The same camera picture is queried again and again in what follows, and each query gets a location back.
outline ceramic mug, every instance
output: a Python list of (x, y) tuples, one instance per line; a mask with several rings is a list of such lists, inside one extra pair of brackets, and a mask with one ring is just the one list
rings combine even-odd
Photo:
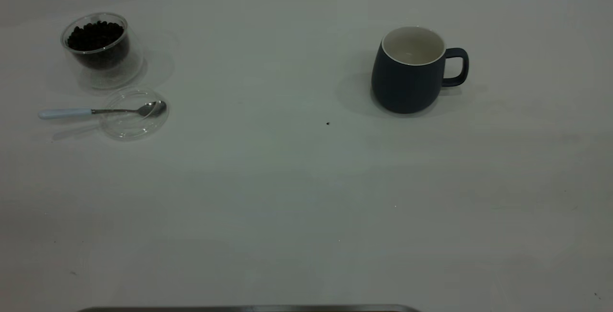
[[(462, 72), (443, 78), (445, 61), (462, 58)], [(447, 49), (436, 32), (421, 27), (398, 28), (381, 40), (372, 74), (375, 97), (386, 109), (413, 113), (429, 107), (441, 87), (458, 86), (468, 76), (468, 54)]]

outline white spoon handle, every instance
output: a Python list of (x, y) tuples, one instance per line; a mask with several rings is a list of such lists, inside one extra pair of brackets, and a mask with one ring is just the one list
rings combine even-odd
[(39, 118), (41, 120), (54, 120), (55, 118), (87, 116), (88, 114), (91, 114), (91, 109), (55, 109), (39, 112)]

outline white table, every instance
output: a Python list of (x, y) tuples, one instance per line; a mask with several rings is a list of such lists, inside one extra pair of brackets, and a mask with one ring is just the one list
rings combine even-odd
[[(0, 0), (0, 310), (611, 310), (612, 4)], [(127, 18), (170, 103), (145, 140), (36, 116), (103, 103), (59, 44), (94, 11)], [(406, 24), (471, 59), (408, 117), (370, 97)]]

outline spoon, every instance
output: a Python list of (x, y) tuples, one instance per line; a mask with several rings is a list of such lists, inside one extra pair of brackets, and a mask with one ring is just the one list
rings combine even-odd
[(95, 109), (55, 109), (55, 110), (43, 110), (39, 112), (39, 118), (41, 120), (53, 120), (55, 118), (68, 118), (76, 116), (87, 116), (89, 114), (101, 114), (101, 113), (138, 113), (141, 116), (157, 117), (166, 111), (167, 105), (161, 100), (156, 102), (148, 102), (137, 110), (95, 110)]

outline mug handle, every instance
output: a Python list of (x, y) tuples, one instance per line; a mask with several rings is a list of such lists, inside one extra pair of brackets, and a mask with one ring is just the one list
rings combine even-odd
[(466, 81), (466, 77), (468, 77), (468, 54), (466, 51), (461, 48), (447, 49), (445, 52), (445, 59), (453, 57), (462, 58), (462, 72), (457, 77), (444, 78), (443, 87), (460, 86), (462, 83), (464, 83), (464, 81)]

